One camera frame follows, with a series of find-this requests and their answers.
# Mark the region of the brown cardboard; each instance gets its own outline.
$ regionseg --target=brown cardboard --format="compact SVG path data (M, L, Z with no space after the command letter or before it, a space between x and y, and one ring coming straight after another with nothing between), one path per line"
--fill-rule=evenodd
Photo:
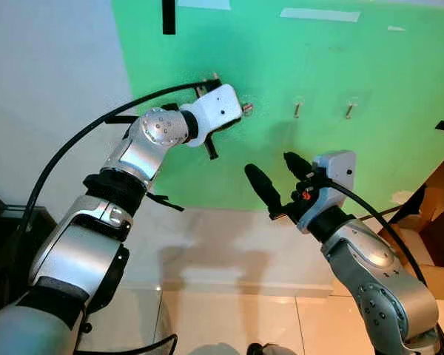
M405 269L411 275L416 276L410 264L405 266ZM420 265L420 269L426 279L429 291L434 295L434 298L437 300L444 300L444 268L439 266Z

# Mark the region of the green wall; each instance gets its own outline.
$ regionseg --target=green wall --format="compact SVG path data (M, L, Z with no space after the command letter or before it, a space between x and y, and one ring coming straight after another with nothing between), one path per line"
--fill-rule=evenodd
M295 179L283 152L311 160L351 149L357 153L354 190L383 210L395 206L395 192L414 191L444 158L444 132L434 129L444 120L444 8L370 1L231 5L231 11L177 7L177 34L163 35L160 1L113 2L134 96L217 72L240 101L255 105L253 115L215 134L217 160L209 161L204 146L173 149L158 193L182 206L262 209L245 164L265 170L287 202ZM357 23L281 18L284 7L361 15ZM390 25L406 31L389 31ZM299 97L305 104L296 119ZM352 97L358 106L346 120ZM189 91L151 106L192 100ZM363 214L353 203L346 206Z

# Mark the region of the white tape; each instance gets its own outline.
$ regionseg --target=white tape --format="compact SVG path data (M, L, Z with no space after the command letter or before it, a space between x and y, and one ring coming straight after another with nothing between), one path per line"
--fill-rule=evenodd
M388 31L399 31L399 32L406 31L404 28L398 27L398 26L388 26L387 30Z
M430 5L434 7L444 7L444 0L387 0L387 2L408 2L414 5Z
M403 205L412 195L413 192L411 191L396 191L393 196L391 196L391 201Z
M200 9L231 10L230 0L178 0L178 6Z
M357 22L358 18L360 17L360 11L347 13L346 11L305 9L302 7L285 7L283 11L281 11L280 17Z

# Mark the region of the tiled floor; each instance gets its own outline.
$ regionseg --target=tiled floor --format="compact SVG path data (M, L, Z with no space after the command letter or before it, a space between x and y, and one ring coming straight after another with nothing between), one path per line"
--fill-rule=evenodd
M93 330L79 348L131 349L174 332L178 355L244 355L250 342L275 342L306 355L373 354L352 298L340 286L333 294L309 299L121 289L91 316ZM444 329L444 300L438 305Z

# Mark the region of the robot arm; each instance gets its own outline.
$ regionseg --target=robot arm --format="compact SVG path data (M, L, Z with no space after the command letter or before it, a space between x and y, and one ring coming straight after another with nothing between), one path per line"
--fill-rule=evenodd
M115 293L130 255L123 242L167 151L199 146L241 115L225 84L180 111L139 117L38 251L30 290L0 310L0 354L71 354L82 319Z
M436 354L438 310L431 292L400 264L390 245L340 207L345 196L329 187L353 187L355 155L342 151L307 163L286 153L288 168L300 182L293 202L282 206L265 174L249 164L254 190L268 204L272 219L289 216L303 233L321 242L321 251L335 276L350 291L378 354Z

